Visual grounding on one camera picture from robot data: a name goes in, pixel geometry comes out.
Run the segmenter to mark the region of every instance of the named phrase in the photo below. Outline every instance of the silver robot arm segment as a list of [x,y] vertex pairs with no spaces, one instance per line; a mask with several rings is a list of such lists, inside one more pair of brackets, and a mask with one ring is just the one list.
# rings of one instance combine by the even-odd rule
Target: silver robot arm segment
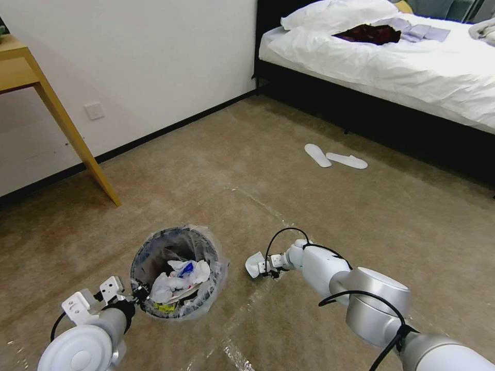
[[[376,295],[408,315],[409,288],[368,268],[350,269],[347,262],[324,248],[296,240],[280,255],[265,258],[259,252],[246,261],[246,269],[256,278],[278,270],[297,269],[323,298],[346,291]],[[336,301],[348,307],[346,323],[364,341],[384,348],[398,333],[401,320],[384,302],[366,295],[342,295]],[[395,351],[404,371],[495,371],[495,365],[465,345],[444,335],[410,332]]]
[[114,370],[126,353],[123,336],[136,312],[134,299],[123,291],[120,278],[111,276],[100,285],[102,303],[88,289],[67,298],[62,308],[76,327],[50,343],[38,371]]

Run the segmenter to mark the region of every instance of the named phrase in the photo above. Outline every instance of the wall outlet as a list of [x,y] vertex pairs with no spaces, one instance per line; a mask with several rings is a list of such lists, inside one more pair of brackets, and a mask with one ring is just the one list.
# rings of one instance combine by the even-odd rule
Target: wall outlet
[[84,105],[84,108],[86,109],[86,113],[88,114],[90,120],[96,120],[105,117],[105,113],[103,112],[103,107],[100,102],[86,104]]

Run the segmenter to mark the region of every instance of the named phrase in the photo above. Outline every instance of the beige carpet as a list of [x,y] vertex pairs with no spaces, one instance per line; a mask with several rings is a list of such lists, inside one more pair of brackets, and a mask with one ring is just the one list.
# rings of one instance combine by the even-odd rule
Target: beige carpet
[[[355,170],[304,152],[354,154]],[[246,258],[285,226],[412,290],[411,322],[495,362],[492,190],[266,97],[251,97],[103,164],[123,206],[86,173],[0,209],[0,369],[34,370],[60,303],[118,274],[128,285],[154,231],[208,226],[230,259],[224,291],[197,322],[138,311],[120,370],[362,370],[379,350],[318,308],[297,272],[252,280]],[[273,246],[285,251],[289,232]],[[69,327],[64,319],[59,330]],[[380,370],[399,370],[390,355]]]

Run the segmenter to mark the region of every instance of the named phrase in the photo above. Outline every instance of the black cable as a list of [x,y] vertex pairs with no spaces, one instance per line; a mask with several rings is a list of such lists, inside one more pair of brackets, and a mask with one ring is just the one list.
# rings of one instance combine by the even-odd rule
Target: black cable
[[50,343],[55,339],[55,331],[57,331],[57,326],[64,316],[65,316],[65,312],[62,312],[62,314],[57,318],[57,320],[53,324],[52,332],[50,334]]
[[401,325],[399,329],[397,330],[397,333],[393,337],[393,339],[388,343],[388,345],[382,350],[382,352],[378,355],[378,357],[375,359],[373,364],[370,367],[370,371],[375,371],[380,363],[383,361],[383,359],[387,356],[387,354],[390,353],[390,351],[397,346],[397,349],[400,351],[402,346],[400,344],[400,341],[404,339],[407,334],[410,332],[417,332],[414,328],[406,324],[406,320],[404,319],[404,316],[399,312],[399,310],[394,307],[389,301],[386,299],[383,299],[381,296],[375,295],[373,293],[367,292],[367,291],[362,291],[362,290],[347,290],[347,291],[342,291],[338,294],[329,296],[328,298],[323,299],[321,302],[318,303],[319,307],[323,307],[327,304],[334,303],[335,299],[338,298],[339,296],[343,295],[365,295],[365,296],[370,296],[378,301],[381,301],[384,303],[386,306],[388,306],[399,318],[401,321]]
[[347,265],[349,266],[349,269],[350,269],[350,270],[352,270],[352,266],[351,266],[351,264],[349,263],[349,261],[348,261],[346,258],[344,258],[341,254],[339,254],[338,252],[336,252],[335,250],[332,250],[331,248],[326,247],[326,246],[323,246],[323,245],[318,245],[318,244],[309,243],[309,242],[303,246],[303,250],[304,250],[306,247],[308,247],[308,246],[320,247],[320,248],[322,248],[322,249],[325,249],[325,250],[330,251],[331,253],[335,254],[335,256],[336,256],[337,258],[342,259],[342,260],[345,260],[345,262],[346,262],[346,263],[347,263]]
[[388,306],[397,315],[397,317],[401,321],[402,326],[405,326],[405,324],[406,324],[406,320],[404,319],[404,316],[388,300],[383,299],[381,296],[378,296],[378,295],[375,295],[373,293],[370,293],[368,291],[363,291],[363,290],[347,290],[347,291],[339,292],[338,294],[335,294],[335,295],[329,296],[328,298],[323,299],[321,302],[318,303],[318,307],[323,307],[327,304],[331,304],[331,303],[335,302],[336,298],[343,296],[343,295],[365,295],[365,296],[370,296],[373,299],[376,299],[378,301],[381,301],[383,304]]
[[270,243],[268,244],[268,248],[267,248],[267,252],[265,254],[265,271],[266,271],[266,274],[268,274],[268,252],[270,251],[270,247],[272,246],[272,243],[273,243],[273,240],[275,240],[275,237],[277,237],[280,233],[286,231],[286,230],[296,230],[300,233],[302,233],[304,235],[304,237],[306,238],[306,242],[309,243],[309,238],[308,238],[308,235],[306,234],[306,232],[304,232],[302,229],[299,229],[299,228],[295,228],[295,227],[287,227],[287,228],[284,228],[284,229],[281,229],[280,231],[278,231],[273,237],[272,237],[272,240],[270,241]]
[[401,338],[402,338],[401,332],[397,331],[392,341],[388,343],[388,345],[382,350],[382,352],[378,355],[378,357],[376,357],[375,361],[370,367],[370,371],[375,371],[378,368],[380,363],[384,360],[387,354],[390,353],[390,351],[394,348],[394,346],[401,340]]

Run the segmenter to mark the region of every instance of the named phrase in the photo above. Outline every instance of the white pillow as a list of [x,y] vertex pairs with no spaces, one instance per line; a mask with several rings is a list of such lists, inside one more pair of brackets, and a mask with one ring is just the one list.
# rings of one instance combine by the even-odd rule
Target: white pillow
[[388,0],[333,0],[329,6],[304,23],[304,28],[343,32],[397,16],[399,10]]
[[287,17],[282,18],[280,20],[280,24],[284,27],[285,30],[290,31],[296,27],[303,25],[315,15],[321,13],[329,6],[332,1],[334,0],[322,0],[306,5],[304,8],[300,8],[294,13],[290,13]]

